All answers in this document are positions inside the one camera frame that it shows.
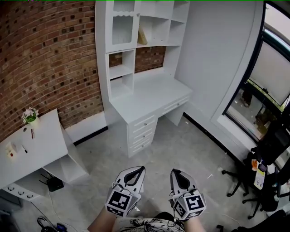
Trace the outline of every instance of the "gray wall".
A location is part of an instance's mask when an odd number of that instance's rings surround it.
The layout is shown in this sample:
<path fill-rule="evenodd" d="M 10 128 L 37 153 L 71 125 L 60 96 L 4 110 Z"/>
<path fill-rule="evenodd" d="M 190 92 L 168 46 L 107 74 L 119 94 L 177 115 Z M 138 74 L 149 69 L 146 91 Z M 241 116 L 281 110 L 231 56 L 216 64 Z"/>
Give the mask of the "gray wall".
<path fill-rule="evenodd" d="M 247 150 L 221 130 L 213 116 L 222 101 L 225 106 L 230 101 L 248 66 L 262 6 L 257 2 L 191 2 L 175 75 L 193 90 L 185 112 L 237 156 Z M 225 97 L 230 88 L 232 94 Z"/>

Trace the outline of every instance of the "black baseboard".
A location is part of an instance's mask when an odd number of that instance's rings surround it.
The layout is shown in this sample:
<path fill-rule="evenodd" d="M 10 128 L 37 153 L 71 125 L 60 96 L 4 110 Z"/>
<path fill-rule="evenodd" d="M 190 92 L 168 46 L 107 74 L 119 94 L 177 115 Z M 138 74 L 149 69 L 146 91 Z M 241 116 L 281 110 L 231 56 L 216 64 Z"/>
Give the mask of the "black baseboard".
<path fill-rule="evenodd" d="M 98 131 L 96 131 L 96 132 L 94 132 L 94 133 L 92 133 L 92 134 L 90 134 L 90 135 L 88 135 L 88 136 L 86 136 L 86 137 L 84 137 L 84 138 L 82 138 L 82 139 L 74 142 L 73 144 L 75 146 L 77 146 L 77 145 L 79 145 L 79 144 L 81 144 L 81 143 L 83 143 L 83 142 L 91 139 L 92 137 L 95 137 L 95 136 L 99 135 L 100 133 L 102 133 L 102 132 L 104 132 L 106 130 L 108 130 L 108 127 L 107 126 L 105 126 L 104 128 L 102 128 L 102 129 L 100 129 L 100 130 L 98 130 Z"/>
<path fill-rule="evenodd" d="M 231 157 L 236 163 L 242 164 L 242 162 L 232 153 L 228 148 L 226 148 L 220 141 L 218 141 L 211 133 L 209 133 L 206 129 L 204 129 L 200 124 L 198 124 L 192 117 L 190 117 L 187 113 L 183 113 L 183 116 L 194 124 L 197 128 L 199 128 L 207 137 L 209 137 L 216 145 L 218 145 L 229 157 Z"/>

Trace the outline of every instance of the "cabinet door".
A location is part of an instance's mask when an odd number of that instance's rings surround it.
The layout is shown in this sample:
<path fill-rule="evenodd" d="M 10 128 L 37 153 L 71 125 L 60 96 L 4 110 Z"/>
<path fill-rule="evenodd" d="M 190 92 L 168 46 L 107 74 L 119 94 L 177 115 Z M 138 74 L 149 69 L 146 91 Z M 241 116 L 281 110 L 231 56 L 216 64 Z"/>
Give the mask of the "cabinet door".
<path fill-rule="evenodd" d="M 140 1 L 106 2 L 106 53 L 137 46 Z"/>

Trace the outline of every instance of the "person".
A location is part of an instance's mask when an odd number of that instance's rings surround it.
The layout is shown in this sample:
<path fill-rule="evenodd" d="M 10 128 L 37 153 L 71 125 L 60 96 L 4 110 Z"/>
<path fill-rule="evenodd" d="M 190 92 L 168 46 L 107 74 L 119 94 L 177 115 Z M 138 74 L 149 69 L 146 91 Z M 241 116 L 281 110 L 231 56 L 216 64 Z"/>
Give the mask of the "person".
<path fill-rule="evenodd" d="M 119 217 L 108 212 L 105 207 L 87 229 L 89 232 L 205 232 L 198 217 L 185 222 L 174 222 L 167 212 L 155 218 Z"/>

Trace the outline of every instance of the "window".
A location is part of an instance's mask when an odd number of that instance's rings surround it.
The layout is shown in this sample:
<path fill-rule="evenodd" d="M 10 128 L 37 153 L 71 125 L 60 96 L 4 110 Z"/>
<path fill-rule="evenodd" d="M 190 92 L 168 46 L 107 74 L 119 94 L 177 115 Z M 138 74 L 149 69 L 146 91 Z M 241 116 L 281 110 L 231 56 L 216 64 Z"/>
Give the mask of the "window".
<path fill-rule="evenodd" d="M 264 4 L 265 19 L 249 66 L 224 114 L 258 142 L 290 108 L 290 18 Z"/>

